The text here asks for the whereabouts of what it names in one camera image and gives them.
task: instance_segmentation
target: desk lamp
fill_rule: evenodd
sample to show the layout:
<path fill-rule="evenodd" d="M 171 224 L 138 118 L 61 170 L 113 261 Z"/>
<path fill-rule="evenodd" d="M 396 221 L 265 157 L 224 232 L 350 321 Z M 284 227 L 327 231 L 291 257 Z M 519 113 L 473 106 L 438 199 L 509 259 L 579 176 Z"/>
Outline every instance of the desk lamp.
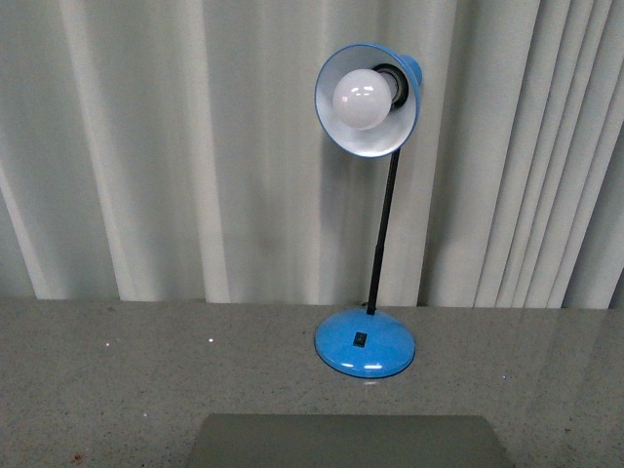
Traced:
<path fill-rule="evenodd" d="M 401 146 L 416 126 L 422 71 L 410 56 L 379 44 L 352 44 L 325 62 L 316 82 L 321 126 L 336 144 L 364 158 L 392 154 L 374 252 L 369 302 L 339 312 L 316 331 L 316 351 L 337 371 L 363 378 L 394 375 L 410 365 L 410 331 L 376 310 L 377 291 Z"/>

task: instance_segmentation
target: black lamp arm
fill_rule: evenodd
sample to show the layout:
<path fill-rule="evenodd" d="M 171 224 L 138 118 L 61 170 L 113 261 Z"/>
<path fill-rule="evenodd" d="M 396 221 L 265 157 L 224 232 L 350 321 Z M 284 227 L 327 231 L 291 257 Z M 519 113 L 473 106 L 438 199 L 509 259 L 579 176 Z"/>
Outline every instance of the black lamp arm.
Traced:
<path fill-rule="evenodd" d="M 392 194 L 394 193 L 394 182 L 397 178 L 397 168 L 399 167 L 399 155 L 401 148 L 392 153 L 390 169 L 388 170 L 388 182 L 386 183 L 386 194 L 383 199 L 383 210 L 381 212 L 381 222 L 379 223 L 379 236 L 374 249 L 374 261 L 372 264 L 372 276 L 370 277 L 369 304 L 367 314 L 374 315 L 377 306 L 377 293 L 379 291 L 379 279 L 381 278 L 381 263 L 383 262 L 383 249 L 386 243 L 386 233 L 388 232 L 388 220 L 390 219 L 390 207 L 392 206 Z"/>

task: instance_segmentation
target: lamp shade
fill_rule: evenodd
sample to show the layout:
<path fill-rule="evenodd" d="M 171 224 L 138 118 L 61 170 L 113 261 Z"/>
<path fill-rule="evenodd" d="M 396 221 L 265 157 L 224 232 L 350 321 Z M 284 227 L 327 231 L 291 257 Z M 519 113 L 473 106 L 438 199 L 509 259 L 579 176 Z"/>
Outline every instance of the lamp shade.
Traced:
<path fill-rule="evenodd" d="M 394 102 L 387 116 L 378 125 L 359 130 L 340 118 L 334 107 L 334 92 L 341 80 L 354 70 L 396 70 L 386 78 L 397 83 L 394 91 L 403 90 L 400 102 Z M 420 111 L 422 71 L 416 60 L 399 55 L 373 43 L 352 44 L 335 52 L 325 62 L 316 82 L 315 105 L 325 132 L 346 151 L 367 158 L 386 156 L 400 148 L 416 126 Z"/>

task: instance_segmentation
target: white light bulb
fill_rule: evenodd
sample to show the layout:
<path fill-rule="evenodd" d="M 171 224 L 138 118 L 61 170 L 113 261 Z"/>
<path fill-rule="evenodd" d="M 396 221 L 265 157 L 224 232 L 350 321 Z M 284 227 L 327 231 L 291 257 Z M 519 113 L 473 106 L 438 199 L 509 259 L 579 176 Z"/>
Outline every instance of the white light bulb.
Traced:
<path fill-rule="evenodd" d="M 392 95 L 386 80 L 374 70 L 353 70 L 333 92 L 333 108 L 340 120 L 357 130 L 369 130 L 386 118 Z"/>

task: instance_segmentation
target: lamp base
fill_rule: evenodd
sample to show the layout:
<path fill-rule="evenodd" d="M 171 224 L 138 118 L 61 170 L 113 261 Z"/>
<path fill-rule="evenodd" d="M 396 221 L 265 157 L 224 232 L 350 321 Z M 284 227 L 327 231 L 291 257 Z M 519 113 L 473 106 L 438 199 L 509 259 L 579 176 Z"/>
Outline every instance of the lamp base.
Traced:
<path fill-rule="evenodd" d="M 337 371 L 362 378 L 382 378 L 404 370 L 416 346 L 401 322 L 375 311 L 349 309 L 332 315 L 318 327 L 316 351 Z"/>

